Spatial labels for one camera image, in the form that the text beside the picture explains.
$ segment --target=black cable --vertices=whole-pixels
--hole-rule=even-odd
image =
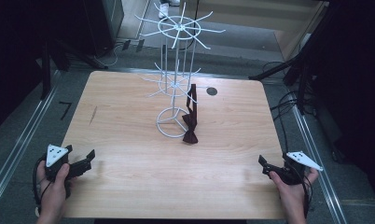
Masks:
[[[290,91],[287,94],[285,94],[283,97],[281,97],[280,101],[278,102],[278,105],[281,105],[284,98],[287,97],[289,94],[292,94],[292,93],[295,93],[295,91]],[[287,152],[289,152],[289,148],[288,148],[288,145],[287,145],[286,131],[285,131],[284,123],[282,121],[282,114],[281,114],[280,106],[278,107],[278,116],[276,118],[279,119],[280,123],[281,123],[281,129],[283,131],[284,140],[285,140],[285,152],[287,153]]]
[[[309,199],[309,204],[311,203],[312,199],[313,199],[313,185],[312,183],[310,182],[309,178],[307,178],[307,176],[304,176],[305,179],[307,180],[307,183],[305,183],[308,187],[309,187],[309,190],[311,192],[310,193],[310,199]]]
[[[307,214],[309,213],[309,207],[310,207],[310,202],[311,202],[311,199],[309,198],[309,192],[307,190],[307,186],[306,186],[306,182],[304,181],[304,178],[307,178],[307,176],[301,176],[300,173],[298,172],[298,170],[296,170],[296,168],[292,165],[290,165],[290,163],[288,161],[285,161],[286,163],[288,163],[288,167],[292,168],[293,172],[295,172],[295,174],[299,177],[300,181],[301,181],[301,185],[303,186],[303,190],[304,190],[304,204],[303,204],[303,209],[304,209],[304,217],[307,218]]]
[[[197,19],[197,13],[199,12],[199,3],[200,3],[200,0],[197,0],[197,5],[196,5],[196,12],[195,12],[195,15],[194,15],[194,21]],[[196,22],[193,22],[193,28],[196,28]],[[196,30],[193,29],[193,36],[196,35]],[[190,44],[185,47],[185,49],[188,49],[191,47],[191,45],[193,44],[193,41],[194,41],[194,38],[190,41]]]
[[[278,107],[280,107],[280,106],[283,106],[283,105],[291,104],[291,103],[293,103],[293,102],[295,102],[295,101],[296,101],[296,100],[288,100],[288,101],[286,101],[286,102],[281,103],[280,105],[275,105],[275,106],[273,106],[273,107],[270,107],[270,110],[274,110],[274,109],[276,109],[276,108],[278,108]]]
[[[35,199],[35,203],[37,205],[37,208],[38,208],[38,213],[40,214],[40,211],[41,211],[41,208],[40,208],[40,204],[41,204],[41,199],[42,197],[39,198],[39,195],[38,195],[38,191],[37,191],[37,188],[36,188],[36,173],[37,173],[37,169],[39,167],[39,163],[41,161],[44,161],[47,157],[47,153],[43,154],[35,163],[34,165],[34,170],[33,170],[33,193],[34,193],[34,199]]]
[[[277,119],[281,119],[281,116],[284,114],[287,114],[294,105],[296,105],[297,101],[291,102],[286,104],[287,106],[284,107],[282,110],[280,109],[281,107],[278,107],[278,115],[273,119],[273,121],[276,121]]]
[[[274,62],[269,62],[269,63],[265,63],[265,64],[263,64],[263,66],[262,66],[262,72],[263,72],[263,73],[265,72],[264,68],[265,68],[267,65],[271,64],[271,63],[283,63],[283,62],[276,62],[276,61],[274,61]]]
[[[51,182],[49,181],[48,185],[45,187],[45,189],[43,190],[42,194],[40,195],[40,200],[42,202],[42,198],[43,198],[43,195],[45,194],[46,190],[49,188]]]

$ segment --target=cable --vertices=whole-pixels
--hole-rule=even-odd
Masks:
[[[114,49],[113,49],[113,52],[114,52],[114,55],[115,55],[115,57],[116,57],[116,59],[115,59],[115,61],[113,62],[113,63],[109,63],[109,64],[107,64],[107,63],[102,63],[102,62],[100,62],[100,60],[99,59],[97,59],[97,57],[94,55],[94,59],[95,59],[95,61],[97,61],[98,63],[100,63],[100,64],[102,64],[102,65],[104,65],[104,66],[113,66],[113,65],[115,65],[117,62],[118,62],[118,55],[116,54],[116,49],[117,48],[119,48],[120,46],[123,46],[123,45],[117,45],[116,47],[114,47]]]
[[[307,186],[306,186],[306,182],[304,181],[304,178],[306,178],[307,180],[308,180],[308,178],[307,178],[306,175],[304,175],[302,177],[300,175],[300,173],[298,172],[298,170],[296,170],[296,168],[294,166],[292,166],[288,161],[285,161],[285,162],[288,164],[288,167],[292,168],[293,172],[295,172],[295,174],[299,177],[299,179],[301,181],[301,185],[302,185],[303,190],[304,190],[304,205],[303,205],[304,216],[307,218],[307,214],[309,213],[311,198],[309,196],[309,191],[307,190]],[[311,182],[309,180],[308,180],[308,182],[310,183],[310,190],[313,191]]]
[[[309,187],[309,190],[311,192],[309,192],[310,194],[310,199],[309,199],[309,203],[311,203],[312,199],[313,199],[313,185],[312,183],[310,182],[309,178],[307,178],[307,176],[304,176],[305,179],[307,180],[307,183],[305,183],[308,187]]]
[[[278,115],[273,119],[273,121],[276,121],[277,119],[281,119],[281,116],[284,114],[287,114],[296,103],[297,103],[296,100],[294,102],[290,102],[286,104],[287,107],[283,108],[282,110],[280,109],[281,107],[278,107]]]
[[[197,19],[197,15],[198,15],[198,11],[199,11],[199,3],[200,3],[200,0],[197,1],[196,10],[195,10],[195,15],[194,15],[194,21]],[[196,28],[196,22],[193,22],[193,27]],[[191,45],[193,44],[193,41],[194,41],[194,39],[192,39],[192,40],[190,41],[189,45],[188,45],[187,47],[185,47],[185,49],[190,48]],[[115,54],[115,56],[116,56],[117,58],[116,58],[116,60],[115,60],[113,63],[111,63],[111,64],[105,64],[105,63],[102,63],[102,62],[98,61],[98,59],[97,59],[95,56],[94,56],[94,59],[95,59],[98,63],[100,63],[100,64],[102,64],[102,65],[105,65],[105,66],[112,66],[112,65],[115,65],[116,62],[118,61],[118,56],[117,56],[117,54],[115,53],[115,50],[116,50],[116,48],[120,47],[120,46],[123,45],[124,43],[125,43],[125,42],[122,42],[122,41],[120,41],[120,42],[116,42],[116,44],[120,44],[120,45],[118,45],[118,46],[116,46],[116,47],[114,48],[114,54]],[[160,48],[145,46],[145,47],[143,47],[143,49],[160,49]]]
[[[40,200],[42,202],[42,198],[43,198],[43,195],[45,194],[46,190],[49,188],[51,182],[48,183],[48,185],[45,187],[45,189],[43,190],[42,194],[40,195]]]
[[[278,102],[278,105],[276,106],[276,108],[278,108],[278,116],[275,118],[275,119],[279,119],[280,120],[280,123],[281,123],[281,129],[283,131],[283,134],[284,134],[284,140],[285,140],[285,152],[289,152],[289,147],[288,147],[288,144],[287,144],[287,137],[286,137],[286,131],[285,131],[285,126],[284,126],[284,123],[282,121],[282,111],[281,111],[281,105],[283,105],[282,101],[284,100],[285,97],[287,97],[289,94],[292,94],[292,93],[295,93],[295,91],[291,91],[291,92],[288,92],[287,94],[285,94],[283,97],[281,97],[280,101]]]
[[[36,183],[36,172],[37,172],[37,169],[38,169],[38,166],[39,166],[39,163],[41,161],[44,161],[47,157],[47,153],[43,154],[35,163],[35,166],[34,166],[34,170],[33,170],[33,193],[34,193],[34,199],[35,199],[35,203],[36,203],[36,206],[38,208],[38,213],[40,214],[40,211],[41,211],[41,199],[42,197],[39,198],[39,195],[38,195],[38,191],[37,191],[37,183]]]
[[[289,103],[291,103],[291,102],[294,102],[294,101],[296,101],[296,100],[295,100],[295,99],[294,99],[294,100],[288,100],[288,101],[286,101],[286,102],[281,103],[280,105],[275,105],[275,106],[273,106],[273,107],[270,107],[270,110],[274,110],[274,109],[276,109],[276,108],[278,108],[278,107],[280,107],[280,106],[287,105],[287,104],[289,104]]]
[[[262,72],[263,72],[263,73],[266,72],[266,71],[264,70],[264,68],[265,68],[267,65],[271,64],[271,63],[283,63],[283,62],[276,62],[276,61],[274,61],[274,62],[269,62],[269,63],[265,63],[265,64],[263,64],[263,66],[262,66]]]

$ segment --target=floor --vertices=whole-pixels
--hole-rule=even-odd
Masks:
[[[148,1],[142,16],[156,21],[156,0]],[[177,7],[170,8],[171,15],[178,14]],[[232,25],[203,23],[213,29],[226,30],[223,34],[205,34],[201,41],[211,50],[197,48],[196,65],[201,74],[209,77],[247,78],[258,75],[283,61],[273,31]],[[152,22],[144,22],[142,34],[156,30]],[[156,73],[154,62],[160,57],[161,38],[146,36],[144,45],[138,47],[141,38],[119,37],[117,48],[102,58],[93,58],[108,64],[110,71],[144,71]],[[131,41],[127,49],[124,43]],[[59,145],[73,117],[92,68],[71,57],[68,72],[55,72],[54,92],[47,101],[38,102],[40,86],[17,108],[0,128],[0,223],[35,222],[34,200],[31,193],[31,172],[35,158],[49,144]],[[283,72],[262,80],[270,106],[297,87],[286,87]],[[62,102],[72,103],[69,111]],[[313,185],[309,223],[375,223],[375,195],[366,175],[353,164],[339,164],[332,160],[330,145],[320,123],[310,115],[301,116],[296,108],[274,122],[282,150],[287,144],[293,150],[302,150],[320,163],[325,171]],[[92,219],[66,218],[62,223],[93,223]],[[247,223],[285,223],[283,220],[248,220]]]

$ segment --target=wooden table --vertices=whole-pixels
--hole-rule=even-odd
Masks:
[[[67,217],[283,218],[277,189],[257,162],[282,165],[260,82],[193,77],[198,87],[199,143],[166,137],[156,127],[170,96],[142,77],[93,72],[63,141],[70,162],[94,148],[92,169],[67,200]],[[186,108],[186,97],[176,99]]]

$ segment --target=wrist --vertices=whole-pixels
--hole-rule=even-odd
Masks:
[[[36,224],[58,224],[60,218],[52,214],[41,213]]]
[[[286,220],[288,224],[306,224],[306,217],[304,214],[297,212],[291,213],[286,216]]]

